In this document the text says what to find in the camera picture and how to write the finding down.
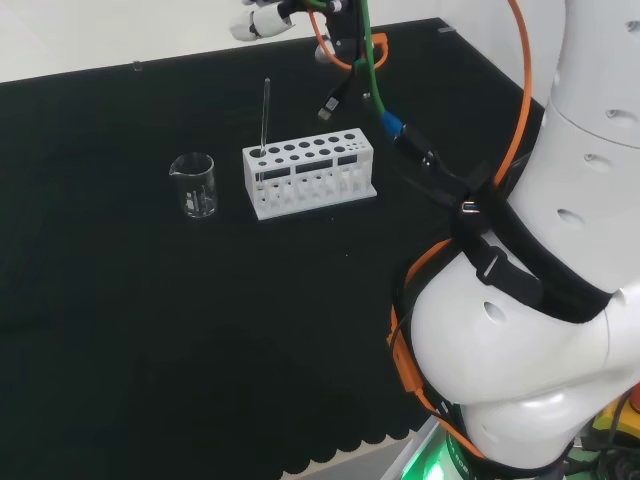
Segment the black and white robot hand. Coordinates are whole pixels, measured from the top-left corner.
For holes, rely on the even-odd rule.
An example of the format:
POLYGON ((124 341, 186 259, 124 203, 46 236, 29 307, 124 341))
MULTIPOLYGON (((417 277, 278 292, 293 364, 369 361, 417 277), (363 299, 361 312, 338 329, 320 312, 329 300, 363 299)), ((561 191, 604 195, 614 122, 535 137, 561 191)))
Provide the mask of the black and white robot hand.
POLYGON ((281 35, 294 26, 292 17, 309 16, 317 41, 315 60, 350 70, 354 56, 364 55, 364 25, 357 1, 243 1, 247 7, 231 22, 231 36, 255 42, 281 35))

